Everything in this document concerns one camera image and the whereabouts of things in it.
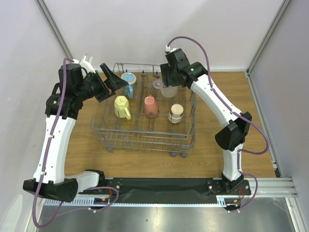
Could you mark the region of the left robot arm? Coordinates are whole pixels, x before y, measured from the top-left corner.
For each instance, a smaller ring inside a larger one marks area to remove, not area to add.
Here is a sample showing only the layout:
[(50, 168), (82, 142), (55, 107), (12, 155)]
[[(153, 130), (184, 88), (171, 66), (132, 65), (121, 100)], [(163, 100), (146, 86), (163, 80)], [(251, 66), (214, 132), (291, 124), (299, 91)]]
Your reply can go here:
[(83, 102), (96, 98), (102, 102), (127, 86), (128, 82), (101, 64), (107, 79), (78, 63), (65, 63), (58, 70), (59, 82), (46, 101), (46, 130), (37, 169), (25, 180), (23, 190), (35, 196), (72, 202), (77, 193), (91, 189), (102, 193), (106, 188), (103, 171), (87, 169), (81, 174), (65, 176), (64, 166), (70, 135), (83, 107)]

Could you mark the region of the black mounting base plate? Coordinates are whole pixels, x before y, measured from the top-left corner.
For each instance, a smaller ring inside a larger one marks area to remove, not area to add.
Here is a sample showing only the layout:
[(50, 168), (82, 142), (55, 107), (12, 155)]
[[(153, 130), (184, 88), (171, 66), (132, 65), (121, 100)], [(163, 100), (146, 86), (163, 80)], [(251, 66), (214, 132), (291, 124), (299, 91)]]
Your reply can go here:
[(119, 191), (118, 203), (208, 204), (217, 196), (237, 198), (251, 194), (248, 180), (232, 188), (220, 178), (106, 178), (105, 185)]

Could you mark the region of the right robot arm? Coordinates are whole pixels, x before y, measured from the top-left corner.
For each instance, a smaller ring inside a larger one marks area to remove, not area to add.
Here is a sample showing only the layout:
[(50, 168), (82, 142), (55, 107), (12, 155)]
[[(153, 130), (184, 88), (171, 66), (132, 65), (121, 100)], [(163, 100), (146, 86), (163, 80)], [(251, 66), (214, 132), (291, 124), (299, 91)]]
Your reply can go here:
[(213, 82), (210, 72), (200, 62), (190, 63), (180, 48), (165, 49), (167, 62), (160, 65), (166, 87), (183, 86), (196, 93), (217, 117), (222, 129), (215, 135), (223, 150), (222, 188), (227, 194), (239, 190), (244, 175), (241, 149), (249, 132), (252, 115), (235, 107)]

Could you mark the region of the white plastic object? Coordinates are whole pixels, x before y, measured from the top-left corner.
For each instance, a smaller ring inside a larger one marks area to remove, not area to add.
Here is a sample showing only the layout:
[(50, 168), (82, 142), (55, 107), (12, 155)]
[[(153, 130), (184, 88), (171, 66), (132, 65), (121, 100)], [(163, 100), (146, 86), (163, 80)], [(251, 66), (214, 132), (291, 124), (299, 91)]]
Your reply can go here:
[(23, 196), (18, 194), (9, 204), (0, 221), (1, 232), (14, 232), (23, 207)]

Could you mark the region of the clear glass cup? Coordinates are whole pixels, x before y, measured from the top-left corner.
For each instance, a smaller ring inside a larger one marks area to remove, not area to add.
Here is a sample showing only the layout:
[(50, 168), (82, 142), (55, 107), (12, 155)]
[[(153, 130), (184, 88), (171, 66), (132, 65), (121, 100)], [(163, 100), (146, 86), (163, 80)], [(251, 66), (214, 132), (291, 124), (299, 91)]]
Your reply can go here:
[(160, 97), (161, 89), (164, 87), (164, 83), (161, 79), (156, 79), (152, 83), (150, 95), (155, 99)]

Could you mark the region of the pale yellow mug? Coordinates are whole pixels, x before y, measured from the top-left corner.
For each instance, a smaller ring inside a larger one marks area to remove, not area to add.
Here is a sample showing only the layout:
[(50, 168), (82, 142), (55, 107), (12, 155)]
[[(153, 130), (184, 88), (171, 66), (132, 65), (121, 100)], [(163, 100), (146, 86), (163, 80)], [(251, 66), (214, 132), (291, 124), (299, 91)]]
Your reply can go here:
[(131, 119), (128, 99), (125, 96), (117, 96), (114, 101), (114, 112), (118, 118)]

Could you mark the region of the pink patterned mug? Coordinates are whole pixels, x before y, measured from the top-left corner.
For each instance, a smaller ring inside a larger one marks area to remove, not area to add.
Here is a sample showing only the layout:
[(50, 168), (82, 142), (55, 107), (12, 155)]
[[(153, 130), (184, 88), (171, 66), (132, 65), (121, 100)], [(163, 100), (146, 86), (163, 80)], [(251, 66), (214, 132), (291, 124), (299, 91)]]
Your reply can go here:
[(152, 95), (144, 99), (144, 112), (148, 117), (156, 117), (159, 113), (156, 99)]

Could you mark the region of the beige steel-lined tumbler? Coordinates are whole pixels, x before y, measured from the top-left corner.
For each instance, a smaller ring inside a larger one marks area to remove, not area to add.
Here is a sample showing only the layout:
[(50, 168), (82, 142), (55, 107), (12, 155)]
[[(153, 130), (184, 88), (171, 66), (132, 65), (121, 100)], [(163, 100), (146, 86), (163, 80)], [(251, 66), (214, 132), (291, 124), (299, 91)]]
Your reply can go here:
[(170, 108), (168, 119), (171, 123), (180, 123), (183, 117), (184, 108), (180, 104), (173, 104)]

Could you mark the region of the blue butterfly mug orange inside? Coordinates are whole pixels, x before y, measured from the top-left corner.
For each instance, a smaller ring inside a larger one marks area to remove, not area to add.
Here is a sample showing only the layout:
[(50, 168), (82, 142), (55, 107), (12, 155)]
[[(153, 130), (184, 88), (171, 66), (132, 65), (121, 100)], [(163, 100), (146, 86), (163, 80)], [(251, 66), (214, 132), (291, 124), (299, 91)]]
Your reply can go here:
[(131, 72), (125, 72), (121, 75), (121, 79), (125, 80), (128, 85), (123, 87), (123, 94), (132, 99), (134, 97), (134, 89), (136, 84), (136, 76)]

